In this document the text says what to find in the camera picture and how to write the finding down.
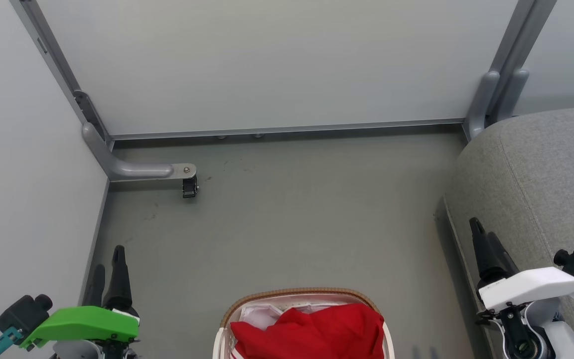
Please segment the grey rounded partition foot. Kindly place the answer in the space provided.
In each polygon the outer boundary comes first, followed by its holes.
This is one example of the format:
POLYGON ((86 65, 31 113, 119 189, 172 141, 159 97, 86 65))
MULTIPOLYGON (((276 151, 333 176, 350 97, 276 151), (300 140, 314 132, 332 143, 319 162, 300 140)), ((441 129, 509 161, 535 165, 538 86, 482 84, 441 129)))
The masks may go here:
POLYGON ((513 117, 513 111, 519 101, 520 95, 529 79, 529 70, 520 68, 515 70, 504 87, 499 100, 497 100, 494 122, 503 121, 513 117))
POLYGON ((498 71, 488 71, 481 78, 462 125, 467 141, 471 142, 485 129, 487 110, 499 80, 500 73, 498 71))

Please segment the grey partition post with bracket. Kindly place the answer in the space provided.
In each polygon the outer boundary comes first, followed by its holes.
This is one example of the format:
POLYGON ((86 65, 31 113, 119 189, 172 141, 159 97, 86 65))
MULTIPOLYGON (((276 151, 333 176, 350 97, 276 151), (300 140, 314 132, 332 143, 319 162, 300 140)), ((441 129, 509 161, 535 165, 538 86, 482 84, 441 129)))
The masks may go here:
POLYGON ((41 55, 43 55, 55 79, 61 84, 62 91, 71 101, 80 121, 83 124, 91 123, 100 135, 103 143, 109 149, 112 149, 114 140, 109 135, 92 99, 78 83, 38 4, 38 0, 9 0, 9 2, 13 5, 23 25, 25 25, 30 38, 37 45, 41 55))

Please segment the grey fabric sofa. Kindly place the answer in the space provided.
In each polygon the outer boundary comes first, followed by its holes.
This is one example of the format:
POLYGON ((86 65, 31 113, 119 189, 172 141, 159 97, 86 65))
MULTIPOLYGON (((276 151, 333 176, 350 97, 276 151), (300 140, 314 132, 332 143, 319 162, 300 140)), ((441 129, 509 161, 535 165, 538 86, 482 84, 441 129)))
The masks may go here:
POLYGON ((574 108, 499 121, 456 159, 443 203, 474 312, 479 275, 469 219, 494 232, 517 268, 553 266, 574 250, 574 108))

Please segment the red garment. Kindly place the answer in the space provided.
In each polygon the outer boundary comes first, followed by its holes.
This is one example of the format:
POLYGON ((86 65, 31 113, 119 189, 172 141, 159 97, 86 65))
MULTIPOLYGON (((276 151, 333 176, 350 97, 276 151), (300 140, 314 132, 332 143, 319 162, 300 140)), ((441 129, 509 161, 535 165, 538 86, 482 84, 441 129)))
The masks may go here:
POLYGON ((386 359, 384 318, 365 304, 289 309, 266 330, 235 321, 228 359, 386 359))

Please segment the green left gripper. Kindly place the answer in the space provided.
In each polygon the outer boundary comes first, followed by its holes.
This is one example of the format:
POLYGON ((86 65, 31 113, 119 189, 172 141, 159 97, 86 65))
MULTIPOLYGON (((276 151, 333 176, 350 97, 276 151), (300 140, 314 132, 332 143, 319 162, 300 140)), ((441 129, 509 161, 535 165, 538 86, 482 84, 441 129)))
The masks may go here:
POLYGON ((57 359, 126 359, 130 344, 139 336, 141 321, 133 307, 124 246, 114 248, 111 265, 104 298, 105 266, 98 264, 87 286, 84 306, 55 311, 21 348, 41 348, 53 342, 57 359))

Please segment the white laundry basket brown rim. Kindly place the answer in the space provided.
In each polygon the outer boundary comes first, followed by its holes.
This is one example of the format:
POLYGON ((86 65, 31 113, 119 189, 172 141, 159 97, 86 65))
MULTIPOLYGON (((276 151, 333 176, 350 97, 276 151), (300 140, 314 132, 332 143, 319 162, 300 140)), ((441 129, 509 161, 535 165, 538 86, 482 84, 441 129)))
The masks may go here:
MULTIPOLYGON (((228 359, 233 350, 235 339, 230 329, 230 325, 237 321, 241 313, 241 308, 247 304, 297 304, 301 302, 332 302, 339 304, 365 304, 381 315, 376 305, 367 296, 357 291, 344 288, 291 288, 277 291, 257 293, 245 296, 228 311, 226 311, 220 323, 212 352, 212 359, 228 359)), ((396 359, 393 342, 389 328, 384 321, 385 343, 384 350, 386 359, 396 359)))

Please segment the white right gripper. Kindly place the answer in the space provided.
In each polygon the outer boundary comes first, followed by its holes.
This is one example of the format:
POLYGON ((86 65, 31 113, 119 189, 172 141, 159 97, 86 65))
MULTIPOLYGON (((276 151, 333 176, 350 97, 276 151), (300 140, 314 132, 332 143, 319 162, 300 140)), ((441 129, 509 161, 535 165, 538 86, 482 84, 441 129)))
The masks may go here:
POLYGON ((574 276, 555 267, 519 273, 519 268, 494 232, 487 233, 476 217, 469 219, 469 225, 480 277, 476 289, 485 309, 499 312, 512 305, 560 296, 574 298, 574 276))

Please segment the grey double partition post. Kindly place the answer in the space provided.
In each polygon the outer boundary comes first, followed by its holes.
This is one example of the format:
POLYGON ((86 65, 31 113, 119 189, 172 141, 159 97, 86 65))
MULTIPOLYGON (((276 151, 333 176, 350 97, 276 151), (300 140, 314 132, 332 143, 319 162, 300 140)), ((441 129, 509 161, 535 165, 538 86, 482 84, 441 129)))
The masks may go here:
POLYGON ((486 126, 495 123, 493 115, 497 100, 513 72, 525 68, 526 59, 556 3, 557 0, 518 0, 490 68, 500 73, 500 80, 487 110, 486 126))

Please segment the white cloth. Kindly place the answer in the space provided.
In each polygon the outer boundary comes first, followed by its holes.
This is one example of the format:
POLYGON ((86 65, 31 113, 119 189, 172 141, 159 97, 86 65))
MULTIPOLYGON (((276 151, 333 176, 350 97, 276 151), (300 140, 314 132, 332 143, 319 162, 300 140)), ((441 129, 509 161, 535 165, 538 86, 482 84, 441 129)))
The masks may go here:
POLYGON ((301 302, 297 304, 247 304, 241 308, 238 321, 248 323, 253 327, 261 330, 266 330, 269 326, 276 324, 280 316, 282 316, 289 309, 296 309, 296 311, 303 312, 304 314, 312 314, 314 312, 323 311, 331 307, 345 305, 332 302, 301 302))

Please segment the grey partition foot with plate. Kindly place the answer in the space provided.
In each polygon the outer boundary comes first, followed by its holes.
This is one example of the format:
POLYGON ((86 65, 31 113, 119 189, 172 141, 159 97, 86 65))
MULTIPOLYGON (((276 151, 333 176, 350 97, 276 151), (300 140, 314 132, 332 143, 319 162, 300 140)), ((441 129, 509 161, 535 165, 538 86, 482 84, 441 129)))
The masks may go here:
POLYGON ((82 126, 82 138, 110 181, 185 180, 197 175, 190 163, 141 163, 119 159, 105 145, 93 125, 82 126))

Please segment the grey partition bottom rail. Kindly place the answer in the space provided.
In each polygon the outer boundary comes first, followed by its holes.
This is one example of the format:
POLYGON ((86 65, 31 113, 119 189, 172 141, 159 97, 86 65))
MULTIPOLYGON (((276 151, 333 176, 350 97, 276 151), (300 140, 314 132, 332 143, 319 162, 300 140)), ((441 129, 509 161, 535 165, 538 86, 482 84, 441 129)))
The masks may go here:
POLYGON ((462 125, 464 118, 447 118, 436 120, 408 120, 408 121, 386 121, 376 123, 360 124, 339 124, 339 125, 316 125, 316 126, 294 126, 277 127, 271 129, 238 129, 238 130, 213 130, 213 131, 191 131, 191 132, 164 132, 164 133, 143 133, 143 134, 123 134, 114 135, 114 141, 137 141, 137 140, 162 140, 162 139, 193 139, 203 137, 229 137, 229 136, 254 136, 266 134, 289 134, 304 132, 328 132, 328 131, 353 131, 370 129, 394 129, 400 127, 420 127, 437 125, 462 125))

